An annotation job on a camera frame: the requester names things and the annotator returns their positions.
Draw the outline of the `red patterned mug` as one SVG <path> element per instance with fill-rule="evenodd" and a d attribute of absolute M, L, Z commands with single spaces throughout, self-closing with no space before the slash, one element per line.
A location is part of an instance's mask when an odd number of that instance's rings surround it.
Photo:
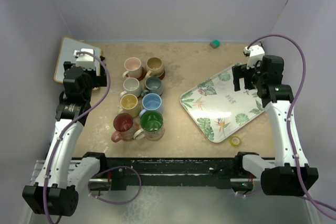
<path fill-rule="evenodd" d="M 113 120 L 113 127 L 115 132 L 112 134 L 111 140 L 114 143 L 123 139 L 134 138 L 134 134 L 139 129 L 137 122 L 127 113 L 117 115 Z"/>

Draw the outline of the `cream mug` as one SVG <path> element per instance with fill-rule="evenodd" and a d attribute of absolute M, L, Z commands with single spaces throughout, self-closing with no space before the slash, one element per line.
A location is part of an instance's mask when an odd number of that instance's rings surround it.
<path fill-rule="evenodd" d="M 137 117 L 141 112 L 141 105 L 138 98 L 133 94 L 126 94 L 120 100 L 121 109 L 119 113 L 127 113 L 133 118 Z"/>

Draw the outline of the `white mug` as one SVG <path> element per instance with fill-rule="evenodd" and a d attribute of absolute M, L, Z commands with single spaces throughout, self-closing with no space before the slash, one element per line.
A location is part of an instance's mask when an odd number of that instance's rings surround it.
<path fill-rule="evenodd" d="M 120 93 L 120 99 L 126 94 L 132 94 L 139 98 L 142 94 L 142 86 L 136 78 L 127 78 L 123 83 L 123 91 Z"/>

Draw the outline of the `pink mug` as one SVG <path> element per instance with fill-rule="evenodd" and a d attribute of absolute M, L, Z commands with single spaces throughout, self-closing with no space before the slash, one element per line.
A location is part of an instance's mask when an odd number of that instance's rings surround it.
<path fill-rule="evenodd" d="M 122 77 L 126 76 L 131 78 L 140 78 L 142 76 L 142 62 L 139 58 L 131 57 L 124 62 L 126 71 L 122 74 Z"/>

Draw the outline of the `light blue mug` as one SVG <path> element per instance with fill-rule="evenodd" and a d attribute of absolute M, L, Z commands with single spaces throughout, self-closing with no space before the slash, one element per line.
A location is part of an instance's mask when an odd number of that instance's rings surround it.
<path fill-rule="evenodd" d="M 146 94 L 142 99 L 142 111 L 139 116 L 142 117 L 147 111 L 157 111 L 163 114 L 163 102 L 161 97 L 155 93 Z"/>

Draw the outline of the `brown ringed wood coaster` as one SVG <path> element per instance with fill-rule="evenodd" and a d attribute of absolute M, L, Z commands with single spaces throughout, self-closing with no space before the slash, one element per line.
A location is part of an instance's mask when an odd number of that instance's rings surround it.
<path fill-rule="evenodd" d="M 164 77 L 165 77 L 165 71 L 163 71 L 163 73 L 160 75 L 160 76 L 158 76 L 158 78 L 160 79 L 160 80 L 163 80 L 164 79 Z"/>

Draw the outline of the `grey blue mug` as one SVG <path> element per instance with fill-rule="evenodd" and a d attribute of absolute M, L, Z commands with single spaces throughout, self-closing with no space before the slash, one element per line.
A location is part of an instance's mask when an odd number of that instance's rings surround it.
<path fill-rule="evenodd" d="M 146 79 L 144 83 L 144 90 L 141 93 L 141 97 L 143 98 L 149 93 L 155 93 L 159 96 L 163 93 L 163 84 L 160 78 L 158 77 L 149 77 Z"/>

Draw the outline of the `green cup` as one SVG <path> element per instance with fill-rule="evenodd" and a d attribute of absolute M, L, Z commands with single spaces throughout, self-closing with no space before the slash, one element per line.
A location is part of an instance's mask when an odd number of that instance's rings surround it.
<path fill-rule="evenodd" d="M 146 111 L 140 118 L 140 129 L 134 135 L 134 140 L 147 138 L 150 141 L 159 140 L 164 134 L 163 116 L 158 111 Z"/>

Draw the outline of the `tan ceramic mug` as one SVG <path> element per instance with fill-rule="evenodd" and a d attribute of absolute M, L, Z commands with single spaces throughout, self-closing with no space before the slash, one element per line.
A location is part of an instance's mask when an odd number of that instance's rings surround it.
<path fill-rule="evenodd" d="M 146 62 L 146 78 L 150 76 L 161 76 L 164 72 L 164 64 L 160 58 L 152 57 Z"/>

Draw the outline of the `woven rattan coaster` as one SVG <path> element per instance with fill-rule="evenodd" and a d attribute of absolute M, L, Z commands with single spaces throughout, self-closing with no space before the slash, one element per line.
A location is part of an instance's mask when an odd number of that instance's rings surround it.
<path fill-rule="evenodd" d="M 124 142 L 132 142 L 132 141 L 136 141 L 137 139 L 134 138 L 130 138 L 130 139 L 123 139 L 122 141 Z"/>

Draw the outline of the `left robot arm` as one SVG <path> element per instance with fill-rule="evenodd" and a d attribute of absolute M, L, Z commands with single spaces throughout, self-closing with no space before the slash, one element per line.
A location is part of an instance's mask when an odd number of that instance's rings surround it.
<path fill-rule="evenodd" d="M 110 88 L 111 78 L 106 64 L 100 72 L 83 66 L 64 63 L 64 89 L 56 108 L 56 121 L 51 145 L 36 180 L 26 185 L 22 197 L 33 213 L 70 217 L 74 214 L 79 192 L 89 176 L 104 177 L 108 172 L 103 154 L 85 157 L 79 166 L 69 171 L 76 142 L 85 126 L 88 114 L 96 108 L 91 105 L 92 91 L 98 87 Z"/>

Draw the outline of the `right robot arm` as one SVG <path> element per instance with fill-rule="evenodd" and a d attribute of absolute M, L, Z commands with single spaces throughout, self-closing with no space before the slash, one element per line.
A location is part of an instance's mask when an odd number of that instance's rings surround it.
<path fill-rule="evenodd" d="M 234 164 L 238 177 L 253 174 L 260 179 L 265 195 L 304 196 L 317 181 L 318 170 L 310 167 L 299 141 L 293 113 L 294 96 L 291 86 L 282 83 L 284 60 L 279 56 L 250 56 L 248 62 L 234 66 L 234 90 L 256 89 L 262 107 L 271 122 L 275 144 L 275 161 L 270 163 L 252 152 L 240 152 Z"/>

